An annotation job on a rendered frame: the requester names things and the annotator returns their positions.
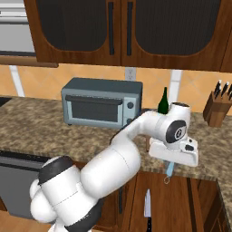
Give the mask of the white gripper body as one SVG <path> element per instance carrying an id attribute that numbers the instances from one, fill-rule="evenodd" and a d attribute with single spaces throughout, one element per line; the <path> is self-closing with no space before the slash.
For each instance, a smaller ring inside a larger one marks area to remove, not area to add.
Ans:
<path id="1" fill-rule="evenodd" d="M 159 160 L 196 167 L 198 165 L 198 143 L 195 140 L 184 140 L 180 143 L 178 150 L 171 150 L 161 141 L 155 140 L 150 144 L 149 155 Z"/>

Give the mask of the dark green bottle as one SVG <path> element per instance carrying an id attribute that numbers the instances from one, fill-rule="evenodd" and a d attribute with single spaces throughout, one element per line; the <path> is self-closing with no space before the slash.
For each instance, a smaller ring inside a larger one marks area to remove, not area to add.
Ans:
<path id="1" fill-rule="evenodd" d="M 169 102 L 168 102 L 168 96 L 167 96 L 167 90 L 168 88 L 165 87 L 163 91 L 162 98 L 158 105 L 158 113 L 167 114 L 169 112 Z"/>

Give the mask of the brown wooden knife block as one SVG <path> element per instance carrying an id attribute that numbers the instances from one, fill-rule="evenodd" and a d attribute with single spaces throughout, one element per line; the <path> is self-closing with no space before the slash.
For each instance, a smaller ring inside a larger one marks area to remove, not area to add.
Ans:
<path id="1" fill-rule="evenodd" d="M 221 127 L 231 106 L 232 98 L 229 98 L 226 93 L 223 96 L 215 97 L 212 92 L 203 111 L 204 121 L 208 123 L 209 127 Z"/>

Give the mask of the grey toaster oven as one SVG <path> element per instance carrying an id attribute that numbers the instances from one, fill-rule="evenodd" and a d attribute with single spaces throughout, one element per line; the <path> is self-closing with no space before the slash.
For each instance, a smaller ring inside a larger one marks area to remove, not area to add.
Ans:
<path id="1" fill-rule="evenodd" d="M 85 125 L 121 129 L 127 119 L 135 119 L 141 112 L 143 84 L 141 82 L 72 78 L 62 88 L 63 120 L 68 125 Z M 121 105 L 66 101 L 65 96 L 122 99 Z M 128 102 L 134 107 L 129 109 Z"/>

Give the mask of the brown cupboard door dark glass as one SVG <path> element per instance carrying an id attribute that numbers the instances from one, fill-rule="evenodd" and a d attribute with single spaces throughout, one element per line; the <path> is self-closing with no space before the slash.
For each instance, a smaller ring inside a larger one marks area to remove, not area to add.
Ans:
<path id="1" fill-rule="evenodd" d="M 133 2 L 131 56 L 127 3 Z M 121 64 L 228 72 L 232 0 L 121 0 Z"/>
<path id="2" fill-rule="evenodd" d="M 113 2 L 114 55 L 108 3 Z M 24 0 L 41 63 L 121 64 L 121 0 Z"/>

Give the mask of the grey dishwasher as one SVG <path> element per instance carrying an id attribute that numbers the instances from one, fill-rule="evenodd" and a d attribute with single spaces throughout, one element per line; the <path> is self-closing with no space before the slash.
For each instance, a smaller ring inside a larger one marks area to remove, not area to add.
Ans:
<path id="1" fill-rule="evenodd" d="M 0 150 L 0 198 L 11 216 L 32 219 L 30 186 L 47 157 Z"/>

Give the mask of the silver range hood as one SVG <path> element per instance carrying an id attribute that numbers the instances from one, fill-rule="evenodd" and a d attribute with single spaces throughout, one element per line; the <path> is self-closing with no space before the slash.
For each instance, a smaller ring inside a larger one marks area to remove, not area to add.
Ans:
<path id="1" fill-rule="evenodd" d="M 24 0 L 0 0 L 0 55 L 35 56 Z"/>

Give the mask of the blue handled peeler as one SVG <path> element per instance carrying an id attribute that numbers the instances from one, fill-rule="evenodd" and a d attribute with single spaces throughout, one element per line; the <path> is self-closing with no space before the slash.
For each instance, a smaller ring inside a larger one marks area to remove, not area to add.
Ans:
<path id="1" fill-rule="evenodd" d="M 172 173 L 174 170 L 174 162 L 170 162 L 168 168 L 166 170 L 166 177 L 164 178 L 164 184 L 169 184 L 170 178 L 172 177 Z"/>

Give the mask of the black handled kitchen knife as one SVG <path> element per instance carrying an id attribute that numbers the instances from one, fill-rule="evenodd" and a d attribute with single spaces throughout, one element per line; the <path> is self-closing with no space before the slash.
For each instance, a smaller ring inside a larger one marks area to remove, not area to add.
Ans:
<path id="1" fill-rule="evenodd" d="M 144 217 L 147 219 L 147 231 L 152 232 L 150 189 L 147 189 L 144 202 Z"/>

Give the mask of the white wall socket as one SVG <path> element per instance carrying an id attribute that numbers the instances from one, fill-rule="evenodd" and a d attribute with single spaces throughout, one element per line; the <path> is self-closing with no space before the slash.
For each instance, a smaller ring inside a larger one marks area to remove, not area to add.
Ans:
<path id="1" fill-rule="evenodd" d="M 125 80 L 126 81 L 135 81 L 136 80 L 136 68 L 135 67 L 126 67 L 125 68 Z"/>

